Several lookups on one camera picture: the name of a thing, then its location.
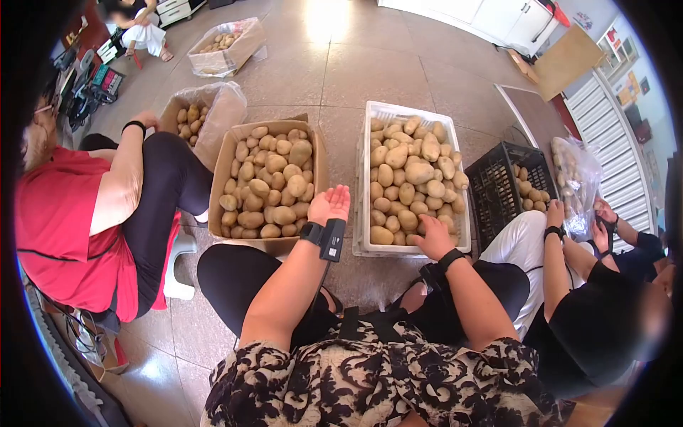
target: cabinet door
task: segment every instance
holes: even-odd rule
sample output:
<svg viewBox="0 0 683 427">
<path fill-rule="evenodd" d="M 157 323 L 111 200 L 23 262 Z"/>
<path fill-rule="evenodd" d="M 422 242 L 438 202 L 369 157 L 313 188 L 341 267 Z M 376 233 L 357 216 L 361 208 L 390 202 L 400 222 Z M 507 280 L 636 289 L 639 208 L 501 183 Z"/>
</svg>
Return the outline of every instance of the cabinet door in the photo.
<svg viewBox="0 0 683 427">
<path fill-rule="evenodd" d="M 498 40 L 505 40 L 529 2 L 533 0 L 484 0 L 472 20 L 472 27 Z"/>
<path fill-rule="evenodd" d="M 508 44 L 521 44 L 522 46 L 529 47 L 529 50 L 531 50 L 533 45 L 531 41 L 552 15 L 549 10 L 539 3 L 529 0 L 529 5 L 524 9 L 522 16 L 519 17 L 517 23 L 515 23 L 510 33 L 505 37 L 505 42 Z"/>
</svg>

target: hand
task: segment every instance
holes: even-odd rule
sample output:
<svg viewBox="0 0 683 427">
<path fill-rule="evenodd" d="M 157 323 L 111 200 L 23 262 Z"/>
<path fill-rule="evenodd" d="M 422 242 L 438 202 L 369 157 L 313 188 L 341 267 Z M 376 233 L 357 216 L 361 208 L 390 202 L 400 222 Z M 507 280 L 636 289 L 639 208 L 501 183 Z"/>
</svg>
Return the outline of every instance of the hand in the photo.
<svg viewBox="0 0 683 427">
<path fill-rule="evenodd" d="M 434 217 L 421 214 L 420 221 L 425 225 L 425 237 L 415 235 L 415 244 L 422 252 L 434 261 L 452 251 L 456 246 L 448 235 L 448 225 Z"/>
<path fill-rule="evenodd" d="M 154 132 L 159 130 L 159 119 L 156 118 L 154 113 L 151 111 L 143 111 L 132 118 L 132 120 L 137 120 L 142 122 L 147 129 L 154 128 Z"/>
<path fill-rule="evenodd" d="M 597 221 L 593 221 L 591 224 L 591 231 L 593 232 L 593 241 L 596 243 L 596 247 L 600 253 L 604 253 L 609 249 L 609 233 L 604 227 L 603 223 L 598 225 Z"/>
<path fill-rule="evenodd" d="M 351 194 L 348 192 L 348 186 L 337 185 L 337 188 L 328 189 L 314 197 L 308 208 L 308 220 L 323 227 L 331 218 L 348 221 L 349 207 Z"/>
<path fill-rule="evenodd" d="M 548 214 L 546 220 L 546 227 L 562 226 L 564 222 L 564 203 L 558 199 L 552 199 L 548 205 Z"/>
<path fill-rule="evenodd" d="M 604 219 L 609 223 L 617 221 L 617 214 L 614 213 L 612 208 L 609 206 L 609 203 L 607 203 L 603 199 L 600 199 L 596 196 L 596 202 L 593 206 L 597 207 L 596 215 L 598 215 L 600 218 Z"/>
</svg>

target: drawer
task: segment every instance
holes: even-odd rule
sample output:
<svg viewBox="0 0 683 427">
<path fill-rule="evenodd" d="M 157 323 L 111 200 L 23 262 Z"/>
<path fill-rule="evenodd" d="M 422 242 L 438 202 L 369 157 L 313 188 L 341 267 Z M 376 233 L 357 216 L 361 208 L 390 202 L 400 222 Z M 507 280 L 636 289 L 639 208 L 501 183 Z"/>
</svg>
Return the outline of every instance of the drawer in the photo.
<svg viewBox="0 0 683 427">
<path fill-rule="evenodd" d="M 192 12 L 192 9 L 190 8 L 190 3 L 187 1 L 178 7 L 169 10 L 168 12 L 162 13 L 160 15 L 161 17 L 161 23 L 172 23 L 175 20 L 184 18 L 185 16 L 189 16 L 190 13 Z"/>
<path fill-rule="evenodd" d="M 185 3 L 188 3 L 188 0 L 167 0 L 156 5 L 156 11 L 161 15 Z"/>
</svg>

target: open palm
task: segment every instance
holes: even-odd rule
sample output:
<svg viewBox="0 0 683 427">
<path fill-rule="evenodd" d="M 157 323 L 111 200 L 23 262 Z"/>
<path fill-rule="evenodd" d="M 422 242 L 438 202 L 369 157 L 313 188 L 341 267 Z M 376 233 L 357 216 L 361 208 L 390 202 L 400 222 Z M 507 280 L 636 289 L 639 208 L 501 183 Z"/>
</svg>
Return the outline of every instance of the open palm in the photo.
<svg viewBox="0 0 683 427">
<path fill-rule="evenodd" d="M 351 194 L 348 186 L 337 185 L 334 189 L 318 194 L 308 208 L 308 220 L 325 226 L 330 218 L 348 221 L 348 210 L 351 207 Z"/>
</svg>

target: white plastic crate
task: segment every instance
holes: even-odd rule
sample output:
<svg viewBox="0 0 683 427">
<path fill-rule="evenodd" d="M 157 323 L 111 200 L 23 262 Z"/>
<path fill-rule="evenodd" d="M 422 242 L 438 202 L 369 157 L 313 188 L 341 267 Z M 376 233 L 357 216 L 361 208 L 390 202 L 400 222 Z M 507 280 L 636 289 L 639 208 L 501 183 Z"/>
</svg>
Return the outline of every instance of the white plastic crate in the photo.
<svg viewBox="0 0 683 427">
<path fill-rule="evenodd" d="M 417 246 L 373 245 L 370 243 L 370 119 L 377 118 L 383 122 L 399 119 L 407 122 L 408 119 L 414 115 L 421 117 L 422 121 L 420 122 L 420 126 L 424 126 L 428 129 L 433 128 L 435 122 L 441 122 L 448 134 L 448 142 L 451 144 L 454 151 L 460 151 L 455 126 L 453 126 L 453 120 L 450 117 L 429 111 L 401 107 L 399 105 L 368 101 L 365 105 L 363 134 L 359 142 L 357 156 L 359 168 L 357 170 L 358 182 L 354 211 L 354 214 L 356 215 L 353 239 L 354 255 L 424 257 Z M 462 171 L 462 164 L 458 166 L 458 170 Z M 465 212 L 461 215 L 454 215 L 453 220 L 458 230 L 458 249 L 461 252 L 470 252 L 472 242 L 470 235 L 469 199 L 466 191 L 461 191 L 460 194 L 465 202 Z"/>
</svg>

